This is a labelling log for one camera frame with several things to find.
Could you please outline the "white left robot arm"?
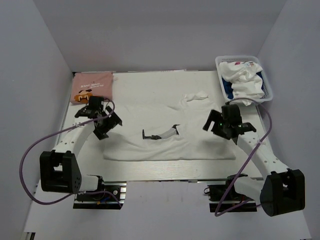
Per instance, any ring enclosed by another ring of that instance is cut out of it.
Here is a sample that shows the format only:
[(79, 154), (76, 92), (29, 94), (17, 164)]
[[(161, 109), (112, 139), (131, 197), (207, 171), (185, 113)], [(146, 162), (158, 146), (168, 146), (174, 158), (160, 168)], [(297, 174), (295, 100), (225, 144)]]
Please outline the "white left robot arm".
[(105, 196), (106, 187), (98, 175), (83, 175), (77, 157), (87, 138), (94, 134), (104, 140), (107, 133), (122, 120), (110, 106), (104, 106), (104, 98), (91, 96), (88, 104), (78, 110), (74, 124), (62, 141), (51, 151), (39, 157), (40, 183), (45, 192), (78, 194), (88, 192), (94, 199)]

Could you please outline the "white t shirt robot print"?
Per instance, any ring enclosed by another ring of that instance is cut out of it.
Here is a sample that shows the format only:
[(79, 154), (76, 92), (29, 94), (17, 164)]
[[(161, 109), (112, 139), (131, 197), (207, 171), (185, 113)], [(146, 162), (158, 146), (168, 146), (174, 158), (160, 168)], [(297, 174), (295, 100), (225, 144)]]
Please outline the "white t shirt robot print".
[(211, 110), (207, 93), (184, 94), (174, 105), (118, 105), (122, 120), (108, 133), (103, 157), (118, 162), (235, 160), (228, 140), (203, 130)]

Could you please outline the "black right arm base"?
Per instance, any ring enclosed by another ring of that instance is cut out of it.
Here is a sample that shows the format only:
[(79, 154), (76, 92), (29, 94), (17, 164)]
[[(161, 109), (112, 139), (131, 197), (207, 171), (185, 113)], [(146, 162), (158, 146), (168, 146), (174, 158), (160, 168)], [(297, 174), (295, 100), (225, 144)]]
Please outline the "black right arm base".
[[(208, 196), (209, 199), (209, 211), (214, 213), (218, 204), (225, 193), (227, 186), (225, 184), (212, 184), (208, 185), (204, 190), (204, 195)], [(234, 188), (226, 195), (223, 200), (218, 213), (221, 213), (231, 207), (234, 207), (240, 203), (247, 201), (249, 198), (243, 194), (236, 193)], [(250, 213), (257, 212), (258, 207), (254, 200), (250, 200), (240, 207), (232, 209), (230, 212), (236, 213)]]

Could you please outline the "white t shirt colourful print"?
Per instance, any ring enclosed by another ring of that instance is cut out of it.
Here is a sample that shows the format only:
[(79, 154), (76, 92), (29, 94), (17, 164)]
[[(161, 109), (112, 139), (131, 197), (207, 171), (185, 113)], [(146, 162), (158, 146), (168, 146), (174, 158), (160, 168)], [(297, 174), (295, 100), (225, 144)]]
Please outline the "white t shirt colourful print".
[(232, 83), (233, 99), (261, 99), (265, 96), (262, 90), (262, 79), (257, 75), (263, 68), (254, 61), (222, 61), (218, 65), (221, 78)]

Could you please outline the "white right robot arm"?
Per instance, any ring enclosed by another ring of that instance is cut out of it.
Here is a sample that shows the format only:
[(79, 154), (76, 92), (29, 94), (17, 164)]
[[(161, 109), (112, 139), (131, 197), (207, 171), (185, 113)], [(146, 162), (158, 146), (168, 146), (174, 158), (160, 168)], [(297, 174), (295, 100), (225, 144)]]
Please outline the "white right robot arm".
[(261, 207), (270, 216), (278, 216), (305, 208), (305, 176), (281, 162), (264, 144), (256, 128), (243, 122), (240, 108), (229, 102), (221, 112), (211, 110), (203, 130), (232, 140), (247, 154), (247, 160), (235, 175), (227, 177), (224, 192), (214, 209), (219, 217), (250, 204)]

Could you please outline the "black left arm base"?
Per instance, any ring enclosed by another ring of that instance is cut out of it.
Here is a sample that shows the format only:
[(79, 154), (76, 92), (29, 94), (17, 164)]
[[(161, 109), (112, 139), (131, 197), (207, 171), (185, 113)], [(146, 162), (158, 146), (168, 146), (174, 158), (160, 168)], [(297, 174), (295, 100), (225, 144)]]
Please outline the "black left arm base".
[(126, 182), (103, 182), (97, 193), (77, 194), (73, 209), (120, 210), (125, 203), (126, 192)]

